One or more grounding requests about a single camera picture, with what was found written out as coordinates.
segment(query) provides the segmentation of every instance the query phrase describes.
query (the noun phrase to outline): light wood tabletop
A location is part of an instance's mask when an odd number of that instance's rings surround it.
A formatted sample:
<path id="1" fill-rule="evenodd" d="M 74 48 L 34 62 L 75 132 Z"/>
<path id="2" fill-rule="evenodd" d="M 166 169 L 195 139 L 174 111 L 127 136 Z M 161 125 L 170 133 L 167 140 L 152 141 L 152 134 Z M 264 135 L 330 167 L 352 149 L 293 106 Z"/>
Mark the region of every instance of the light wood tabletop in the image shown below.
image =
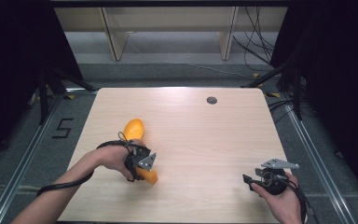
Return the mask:
<path id="1" fill-rule="evenodd" d="M 208 97 L 217 102 L 209 104 Z M 103 142 L 118 140 L 131 119 L 157 152 L 158 182 L 128 182 L 99 167 L 60 220 L 148 223 L 275 223 L 242 174 L 272 158 L 286 161 L 259 89 L 101 89 L 69 167 Z"/>

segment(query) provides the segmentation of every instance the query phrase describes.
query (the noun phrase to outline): metal bracket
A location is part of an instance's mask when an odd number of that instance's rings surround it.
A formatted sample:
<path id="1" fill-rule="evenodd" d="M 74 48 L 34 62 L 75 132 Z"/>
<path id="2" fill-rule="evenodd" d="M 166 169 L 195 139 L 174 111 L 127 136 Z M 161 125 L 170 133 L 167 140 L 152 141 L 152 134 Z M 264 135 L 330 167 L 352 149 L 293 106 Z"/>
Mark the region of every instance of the metal bracket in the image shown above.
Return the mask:
<path id="1" fill-rule="evenodd" d="M 146 171 L 150 172 L 152 167 L 153 167 L 153 163 L 155 161 L 157 157 L 157 153 L 154 153 L 146 158 L 144 158 L 143 160 L 138 162 L 138 165 L 144 169 L 146 169 Z"/>
<path id="2" fill-rule="evenodd" d="M 298 164 L 293 164 L 288 161 L 281 161 L 279 159 L 272 159 L 261 164 L 263 167 L 270 169 L 298 169 L 300 166 Z"/>

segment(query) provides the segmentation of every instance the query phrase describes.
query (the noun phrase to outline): aluminum rail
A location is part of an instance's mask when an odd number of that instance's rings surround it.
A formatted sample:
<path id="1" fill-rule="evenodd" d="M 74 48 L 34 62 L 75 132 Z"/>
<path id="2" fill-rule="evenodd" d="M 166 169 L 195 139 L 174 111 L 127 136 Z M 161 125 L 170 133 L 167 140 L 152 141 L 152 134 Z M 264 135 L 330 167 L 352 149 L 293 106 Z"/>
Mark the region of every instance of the aluminum rail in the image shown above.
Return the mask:
<path id="1" fill-rule="evenodd" d="M 17 166 L 13 176 L 10 178 L 0 197 L 0 223 L 2 222 L 7 212 L 7 209 L 9 208 L 14 196 L 16 195 L 17 188 L 19 187 L 23 177 L 25 176 L 34 158 L 34 154 L 36 153 L 38 146 L 40 145 L 43 137 L 45 136 L 47 128 L 51 122 L 51 118 L 62 97 L 62 94 L 57 94 L 54 97 L 49 107 L 50 113 L 48 114 L 48 117 L 46 118 L 45 122 L 39 125 L 39 127 L 37 128 L 34 138 L 32 139 L 30 145 L 27 147 L 27 150 L 22 156 L 19 165 Z"/>
<path id="2" fill-rule="evenodd" d="M 281 96 L 283 100 L 290 100 L 290 97 L 287 95 L 287 93 L 281 93 Z M 286 105 L 286 111 L 288 112 L 290 120 L 293 122 L 296 128 L 301 142 L 304 144 L 304 147 L 310 157 L 313 166 L 315 167 L 317 175 L 321 179 L 321 182 L 324 186 L 324 189 L 326 190 L 328 197 L 330 198 L 332 205 L 336 209 L 339 219 L 342 223 L 356 223 L 356 220 L 351 212 L 351 209 L 348 206 L 348 203 L 342 196 L 332 176 L 324 165 L 324 161 L 322 160 L 318 150 L 313 144 L 303 122 L 296 118 L 296 115 L 293 112 L 293 107 L 291 105 Z"/>

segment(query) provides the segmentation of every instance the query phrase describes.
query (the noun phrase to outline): human arm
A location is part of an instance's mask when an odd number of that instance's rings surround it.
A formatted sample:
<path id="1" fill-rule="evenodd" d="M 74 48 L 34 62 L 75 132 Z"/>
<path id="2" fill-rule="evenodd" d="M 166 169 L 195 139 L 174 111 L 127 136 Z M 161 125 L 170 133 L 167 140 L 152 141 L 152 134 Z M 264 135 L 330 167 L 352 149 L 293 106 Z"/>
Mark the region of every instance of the human arm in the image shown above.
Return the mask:
<path id="1" fill-rule="evenodd" d="M 289 173 L 286 173 L 286 176 L 289 178 L 289 181 L 297 185 L 297 178 L 295 176 Z M 266 200 L 272 215 L 280 223 L 301 223 L 300 202 L 292 189 L 287 188 L 282 194 L 272 195 L 255 183 L 252 184 L 252 188 L 260 197 Z"/>
<path id="2" fill-rule="evenodd" d="M 139 140 L 135 140 L 135 144 L 144 146 Z M 122 146 L 108 146 L 92 150 L 86 153 L 53 184 L 68 183 L 81 179 L 101 165 L 107 169 L 121 172 L 127 179 L 132 179 L 131 172 L 124 165 L 124 160 L 128 154 L 129 151 Z M 79 187 L 75 186 L 42 193 L 22 210 L 12 223 L 55 223 Z"/>

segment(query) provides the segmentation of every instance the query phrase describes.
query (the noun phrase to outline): orange object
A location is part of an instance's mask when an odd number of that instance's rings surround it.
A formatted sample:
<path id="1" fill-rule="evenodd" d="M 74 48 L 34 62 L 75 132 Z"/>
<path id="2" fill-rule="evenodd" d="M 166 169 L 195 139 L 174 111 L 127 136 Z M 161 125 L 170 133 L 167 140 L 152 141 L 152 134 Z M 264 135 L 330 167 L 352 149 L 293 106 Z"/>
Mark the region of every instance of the orange object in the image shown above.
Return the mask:
<path id="1" fill-rule="evenodd" d="M 156 170 L 154 170 L 154 169 L 152 169 L 150 172 L 148 172 L 141 167 L 136 167 L 136 173 L 139 176 L 143 177 L 145 179 L 145 181 L 149 184 L 154 185 L 158 181 L 158 175 L 157 175 Z"/>
<path id="2" fill-rule="evenodd" d="M 144 136 L 145 127 L 141 119 L 132 119 L 124 128 L 124 136 L 127 140 L 142 139 Z"/>
<path id="3" fill-rule="evenodd" d="M 142 139 L 142 137 L 144 136 L 144 132 L 145 132 L 145 126 L 141 119 L 130 120 L 123 131 L 124 136 L 126 137 L 127 140 Z M 149 172 L 138 166 L 135 168 L 135 170 L 136 173 L 149 184 L 154 185 L 158 181 L 158 175 L 156 170 L 152 169 Z"/>

